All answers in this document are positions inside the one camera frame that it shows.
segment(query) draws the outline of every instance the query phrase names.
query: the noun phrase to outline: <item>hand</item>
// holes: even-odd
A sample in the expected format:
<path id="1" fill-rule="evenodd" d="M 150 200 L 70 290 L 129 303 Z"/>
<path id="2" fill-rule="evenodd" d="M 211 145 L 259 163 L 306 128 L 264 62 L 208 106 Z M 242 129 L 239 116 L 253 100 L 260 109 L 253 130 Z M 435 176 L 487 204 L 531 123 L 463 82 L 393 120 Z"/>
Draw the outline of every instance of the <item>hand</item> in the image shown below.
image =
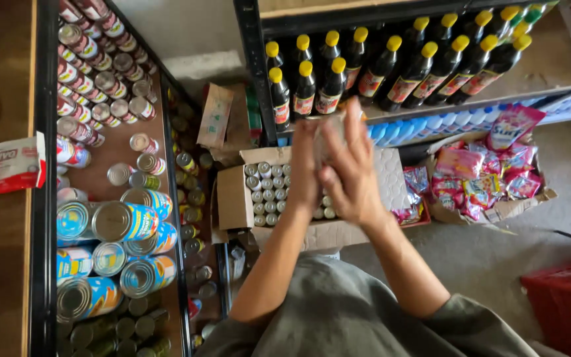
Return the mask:
<path id="1" fill-rule="evenodd" d="M 295 209 L 309 215 L 319 206 L 320 183 L 314 167 L 314 133 L 318 121 L 300 119 L 296 122 L 292 136 L 292 159 L 290 167 L 290 191 L 286 209 Z"/>
<path id="2" fill-rule="evenodd" d="M 358 99 L 351 98 L 344 120 L 347 146 L 331 125 L 322 124 L 321 133 L 331 159 L 319 171 L 319 178 L 339 217 L 370 227 L 387 220 L 388 214 L 380 200 L 372 142 L 361 123 L 361 112 Z"/>

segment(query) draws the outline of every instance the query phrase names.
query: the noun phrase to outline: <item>yellow bottle cap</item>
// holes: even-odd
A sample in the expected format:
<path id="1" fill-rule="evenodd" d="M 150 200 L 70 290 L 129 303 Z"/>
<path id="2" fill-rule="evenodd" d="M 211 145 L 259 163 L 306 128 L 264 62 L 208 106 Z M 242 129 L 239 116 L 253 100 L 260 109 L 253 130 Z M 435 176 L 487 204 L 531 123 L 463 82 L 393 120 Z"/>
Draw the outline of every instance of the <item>yellow bottle cap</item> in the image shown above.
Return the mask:
<path id="1" fill-rule="evenodd" d="M 488 10 L 483 10 L 475 17 L 475 23 L 479 26 L 486 26 L 490 20 L 492 20 L 492 12 Z"/>
<path id="2" fill-rule="evenodd" d="M 466 46 L 471 42 L 466 35 L 458 36 L 455 41 L 450 45 L 450 47 L 456 52 L 462 52 L 466 49 Z"/>
<path id="3" fill-rule="evenodd" d="M 402 45 L 402 37 L 394 35 L 392 37 L 389 37 L 389 41 L 387 41 L 387 50 L 398 51 L 400 45 Z"/>
<path id="4" fill-rule="evenodd" d="M 299 74 L 303 77 L 307 77 L 312 74 L 312 62 L 310 61 L 302 61 L 299 64 Z"/>
<path id="5" fill-rule="evenodd" d="M 308 35 L 299 35 L 296 38 L 296 47 L 301 51 L 307 50 L 310 47 L 310 37 Z"/>
<path id="6" fill-rule="evenodd" d="M 526 48 L 528 48 L 528 46 L 531 43 L 532 43 L 532 37 L 530 37 L 530 35 L 523 35 L 522 37 L 519 37 L 518 39 L 514 40 L 513 47 L 517 51 L 523 51 Z"/>
<path id="7" fill-rule="evenodd" d="M 446 15 L 442 16 L 442 20 L 440 23 L 444 27 L 451 27 L 457 21 L 457 14 L 456 13 L 447 13 Z"/>
<path id="8" fill-rule="evenodd" d="M 273 83 L 279 83 L 281 82 L 281 79 L 284 77 L 283 73 L 281 73 L 281 69 L 279 68 L 271 68 L 270 71 L 268 72 L 268 78 L 270 78 L 270 81 Z"/>
<path id="9" fill-rule="evenodd" d="M 363 43 L 367 39 L 367 34 L 369 31 L 366 27 L 359 27 L 354 31 L 354 41 Z"/>
<path id="10" fill-rule="evenodd" d="M 325 44 L 328 46 L 338 45 L 338 32 L 331 30 L 325 36 Z"/>
<path id="11" fill-rule="evenodd" d="M 484 52 L 492 51 L 497 45 L 499 39 L 495 35 L 488 35 L 485 39 L 481 40 L 480 47 Z"/>
<path id="12" fill-rule="evenodd" d="M 279 44 L 271 41 L 266 44 L 266 54 L 268 57 L 276 57 L 279 54 Z"/>
<path id="13" fill-rule="evenodd" d="M 341 73 L 345 70 L 345 59 L 343 57 L 336 57 L 332 61 L 332 72 Z"/>
<path id="14" fill-rule="evenodd" d="M 438 45 L 435 42 L 427 42 L 424 47 L 422 47 L 422 55 L 427 59 L 433 57 L 433 55 L 438 52 Z"/>
<path id="15" fill-rule="evenodd" d="M 413 28 L 415 28 L 418 31 L 422 31 L 426 28 L 428 24 L 429 24 L 428 17 L 419 17 L 416 19 L 416 21 L 413 21 Z"/>
<path id="16" fill-rule="evenodd" d="M 499 15 L 504 21 L 510 21 L 515 15 L 519 13 L 519 6 L 506 6 Z"/>

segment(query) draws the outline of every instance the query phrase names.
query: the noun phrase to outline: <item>bottle label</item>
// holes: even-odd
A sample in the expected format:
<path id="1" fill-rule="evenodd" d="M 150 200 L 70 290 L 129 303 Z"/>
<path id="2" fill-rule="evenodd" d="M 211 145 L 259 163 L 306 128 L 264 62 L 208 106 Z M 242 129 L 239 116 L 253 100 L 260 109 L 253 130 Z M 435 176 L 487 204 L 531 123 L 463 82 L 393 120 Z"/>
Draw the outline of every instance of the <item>bottle label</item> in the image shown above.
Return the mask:
<path id="1" fill-rule="evenodd" d="M 331 114 L 336 110 L 338 100 L 341 99 L 341 94 L 326 95 L 323 91 L 319 91 L 317 96 L 316 109 L 321 114 Z"/>
<path id="2" fill-rule="evenodd" d="M 453 79 L 448 81 L 448 83 L 438 91 L 438 94 L 445 95 L 447 97 L 449 95 L 453 95 L 453 93 L 457 92 L 457 90 L 461 86 L 463 86 L 466 82 L 468 82 L 468 80 L 471 79 L 472 77 L 473 77 L 472 74 L 458 73 L 455 75 L 455 77 L 453 77 Z"/>
<path id="3" fill-rule="evenodd" d="M 294 112 L 302 115 L 308 115 L 312 112 L 312 106 L 314 104 L 314 94 L 310 98 L 299 98 L 294 96 Z"/>
<path id="4" fill-rule="evenodd" d="M 481 72 L 471 78 L 471 80 L 461 88 L 461 91 L 468 95 L 475 95 L 481 92 L 481 90 L 486 88 L 489 84 L 495 82 L 497 78 L 502 75 L 503 73 L 495 73 L 488 69 L 482 69 Z"/>
<path id="5" fill-rule="evenodd" d="M 413 96 L 420 99 L 430 96 L 431 93 L 433 93 L 433 91 L 435 90 L 435 88 L 437 88 L 439 85 L 442 84 L 442 82 L 444 82 L 444 79 L 446 79 L 446 77 L 447 76 L 438 77 L 429 74 L 426 78 L 424 78 L 424 81 L 422 81 L 422 83 L 420 83 L 420 85 L 417 86 L 416 90 L 413 91 Z"/>
<path id="6" fill-rule="evenodd" d="M 411 94 L 414 89 L 416 89 L 418 84 L 420 84 L 420 81 L 411 81 L 398 77 L 398 80 L 394 83 L 392 90 L 387 94 L 387 98 L 389 98 L 390 101 L 401 103 L 407 99 L 408 95 Z"/>
<path id="7" fill-rule="evenodd" d="M 357 68 L 346 68 L 345 75 L 347 76 L 347 85 L 345 85 L 345 90 L 350 89 L 353 87 L 354 83 L 356 82 L 356 77 L 359 76 L 359 72 L 361 71 L 361 66 Z"/>
<path id="8" fill-rule="evenodd" d="M 275 123 L 283 124 L 290 118 L 290 100 L 288 99 L 285 104 L 273 108 L 275 113 Z"/>
<path id="9" fill-rule="evenodd" d="M 359 82 L 359 93 L 363 97 L 373 97 L 384 79 L 384 76 L 374 76 L 371 71 L 368 70 Z"/>

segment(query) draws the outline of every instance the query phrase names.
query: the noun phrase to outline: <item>person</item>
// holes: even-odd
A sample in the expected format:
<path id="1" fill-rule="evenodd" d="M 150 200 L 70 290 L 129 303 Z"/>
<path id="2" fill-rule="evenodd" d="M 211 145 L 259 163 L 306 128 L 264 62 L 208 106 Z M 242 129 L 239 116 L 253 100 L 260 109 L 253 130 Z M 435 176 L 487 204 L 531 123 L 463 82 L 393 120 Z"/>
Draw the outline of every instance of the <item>person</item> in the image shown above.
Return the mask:
<path id="1" fill-rule="evenodd" d="M 197 356 L 537 356 L 495 313 L 451 296 L 433 274 L 380 200 L 358 100 L 346 110 L 345 140 L 322 121 L 296 122 L 287 207 Z M 319 171 L 310 155 L 317 126 L 330 156 Z M 340 260 L 299 258 L 319 183 L 337 214 L 367 235 L 391 290 Z"/>

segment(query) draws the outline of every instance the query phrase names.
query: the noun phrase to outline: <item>red plastic crate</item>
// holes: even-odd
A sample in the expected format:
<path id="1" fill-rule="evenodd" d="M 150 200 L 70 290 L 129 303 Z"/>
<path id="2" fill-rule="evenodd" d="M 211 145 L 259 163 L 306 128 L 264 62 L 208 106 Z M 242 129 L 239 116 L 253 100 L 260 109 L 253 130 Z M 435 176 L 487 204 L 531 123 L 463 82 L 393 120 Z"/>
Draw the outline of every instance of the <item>red plastic crate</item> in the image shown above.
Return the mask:
<path id="1" fill-rule="evenodd" d="M 571 357 L 571 265 L 521 277 L 546 344 Z"/>

